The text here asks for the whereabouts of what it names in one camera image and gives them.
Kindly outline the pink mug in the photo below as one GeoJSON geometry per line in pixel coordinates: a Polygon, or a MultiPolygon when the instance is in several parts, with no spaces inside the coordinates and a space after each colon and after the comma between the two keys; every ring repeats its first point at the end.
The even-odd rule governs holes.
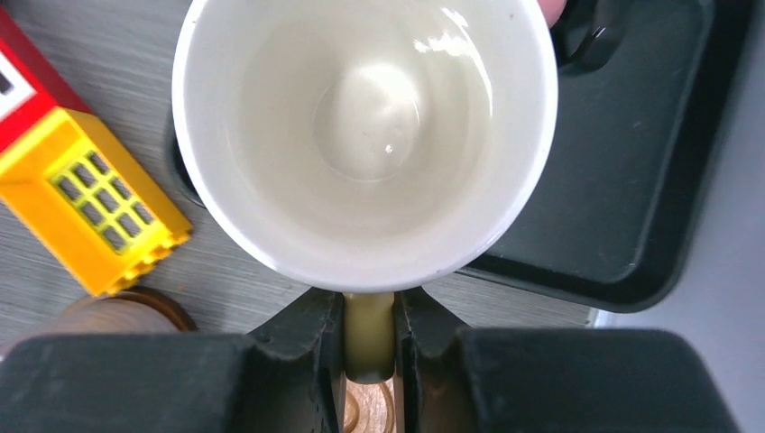
{"type": "Polygon", "coordinates": [[[548,28],[551,28],[559,21],[566,8],[567,0],[538,0],[537,3],[548,28]]]}

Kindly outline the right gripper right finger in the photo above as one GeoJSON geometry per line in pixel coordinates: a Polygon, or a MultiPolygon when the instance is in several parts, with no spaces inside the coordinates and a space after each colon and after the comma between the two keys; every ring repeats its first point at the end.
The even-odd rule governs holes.
{"type": "Polygon", "coordinates": [[[734,432],[696,351],[655,329],[477,328],[398,292],[401,432],[734,432]]]}

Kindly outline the ridged wooden coaster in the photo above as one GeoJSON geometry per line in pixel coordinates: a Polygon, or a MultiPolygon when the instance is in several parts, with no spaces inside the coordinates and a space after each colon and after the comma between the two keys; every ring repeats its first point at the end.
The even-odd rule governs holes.
{"type": "Polygon", "coordinates": [[[178,302],[159,290],[144,286],[134,286],[120,291],[115,297],[136,302],[156,310],[181,332],[198,331],[198,326],[189,313],[178,302]]]}
{"type": "Polygon", "coordinates": [[[392,379],[375,384],[346,382],[344,433],[396,431],[392,379]]]}

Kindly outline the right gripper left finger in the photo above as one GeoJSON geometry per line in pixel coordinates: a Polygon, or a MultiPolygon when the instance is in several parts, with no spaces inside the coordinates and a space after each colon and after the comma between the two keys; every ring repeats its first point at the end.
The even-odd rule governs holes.
{"type": "Polygon", "coordinates": [[[4,432],[338,432],[340,295],[311,289],[246,334],[54,329],[1,363],[4,432]]]}

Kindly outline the grey mug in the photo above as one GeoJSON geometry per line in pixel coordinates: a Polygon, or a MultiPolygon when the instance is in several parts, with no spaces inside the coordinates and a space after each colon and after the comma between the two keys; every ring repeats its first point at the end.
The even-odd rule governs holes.
{"type": "Polygon", "coordinates": [[[159,334],[180,329],[160,311],[119,298],[80,299],[66,308],[37,335],[59,334],[159,334]]]}

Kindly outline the yellow mug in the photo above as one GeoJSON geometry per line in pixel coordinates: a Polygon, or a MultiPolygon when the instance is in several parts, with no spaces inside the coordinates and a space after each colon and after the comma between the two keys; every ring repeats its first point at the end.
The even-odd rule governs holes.
{"type": "Polygon", "coordinates": [[[393,295],[489,249],[558,112],[535,1],[194,1],[171,106],[211,216],[260,263],[346,299],[345,371],[393,373],[393,295]]]}

